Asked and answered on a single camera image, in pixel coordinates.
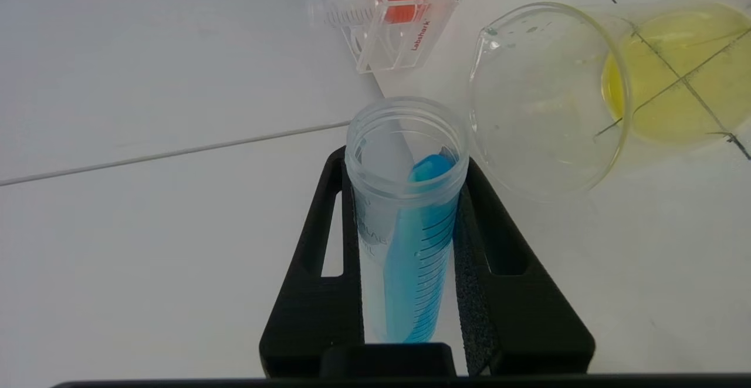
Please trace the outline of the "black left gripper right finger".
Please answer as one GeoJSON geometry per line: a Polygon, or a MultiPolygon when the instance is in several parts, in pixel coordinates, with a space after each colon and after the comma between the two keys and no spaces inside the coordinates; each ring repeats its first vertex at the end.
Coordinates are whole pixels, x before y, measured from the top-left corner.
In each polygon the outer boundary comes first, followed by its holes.
{"type": "Polygon", "coordinates": [[[454,272],[469,376],[587,373],[592,334],[474,160],[459,193],[454,272]]]}

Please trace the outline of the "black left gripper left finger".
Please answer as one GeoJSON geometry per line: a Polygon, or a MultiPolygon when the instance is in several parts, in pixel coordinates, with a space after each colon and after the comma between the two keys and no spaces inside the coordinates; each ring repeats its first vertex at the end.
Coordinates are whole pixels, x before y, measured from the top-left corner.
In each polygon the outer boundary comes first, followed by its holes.
{"type": "Polygon", "coordinates": [[[316,377],[333,347],[364,343],[358,233],[345,148],[328,156],[276,302],[259,342],[266,377],[316,377]],[[323,276],[336,196],[343,271],[323,276]]]}

